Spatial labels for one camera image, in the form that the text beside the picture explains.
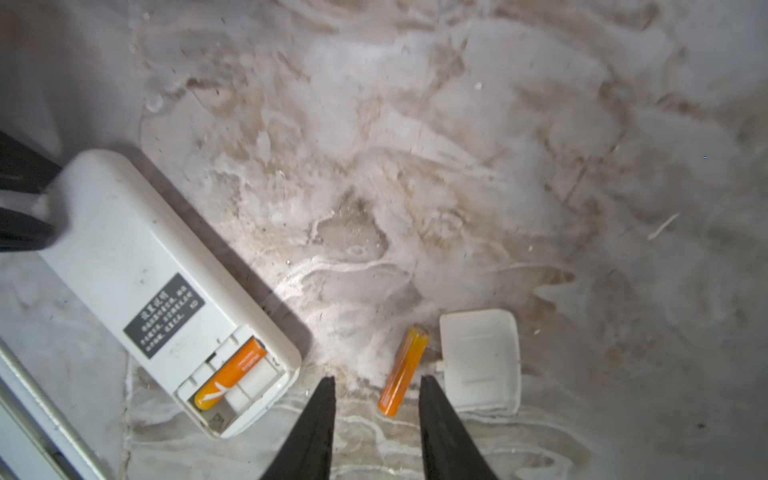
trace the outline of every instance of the dirty floor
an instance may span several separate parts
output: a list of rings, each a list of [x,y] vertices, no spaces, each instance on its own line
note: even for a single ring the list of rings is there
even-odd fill
[[[115,478],[257,478],[324,375],[333,477],[421,478],[417,392],[376,411],[394,352],[421,323],[432,372],[440,313],[505,308],[521,410],[464,415],[499,478],[755,478],[767,22],[760,0],[1,0],[0,125],[62,164],[129,157],[305,366],[211,442],[35,253],[0,256],[0,335]]]

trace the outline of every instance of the battery compartment cover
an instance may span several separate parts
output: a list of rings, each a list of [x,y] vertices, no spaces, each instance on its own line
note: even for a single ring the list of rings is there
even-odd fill
[[[440,316],[445,395],[457,412],[520,407],[520,347],[506,310]]]

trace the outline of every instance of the battery label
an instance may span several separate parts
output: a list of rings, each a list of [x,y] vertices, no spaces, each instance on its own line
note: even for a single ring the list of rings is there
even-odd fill
[[[203,305],[200,295],[177,273],[123,331],[152,358]]]

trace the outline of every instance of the battery compartment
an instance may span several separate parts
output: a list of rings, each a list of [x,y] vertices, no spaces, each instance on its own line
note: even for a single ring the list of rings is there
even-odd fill
[[[267,351],[267,355],[254,365],[251,370],[213,407],[200,410],[194,403],[197,391],[203,388],[216,371],[224,366],[251,338]],[[268,349],[255,336],[253,330],[246,325],[241,326],[227,337],[206,361],[198,367],[192,376],[185,380],[176,391],[176,397],[182,401],[189,413],[202,422],[215,436],[223,433],[227,427],[247,411],[254,403],[259,402],[264,394],[273,387],[284,375],[285,369],[272,356]]]

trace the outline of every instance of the orange battery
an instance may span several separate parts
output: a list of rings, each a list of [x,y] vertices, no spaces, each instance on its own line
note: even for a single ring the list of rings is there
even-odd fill
[[[429,343],[427,331],[420,326],[412,326],[400,347],[395,366],[389,374],[379,399],[379,410],[384,415],[393,417],[397,413],[397,408],[400,407],[402,398],[406,396],[406,390],[411,384],[413,373],[419,366],[427,343]]]
[[[216,405],[227,391],[234,387],[264,356],[266,351],[261,348],[256,339],[248,340],[202,389],[197,390],[194,404],[200,410],[208,410]]]

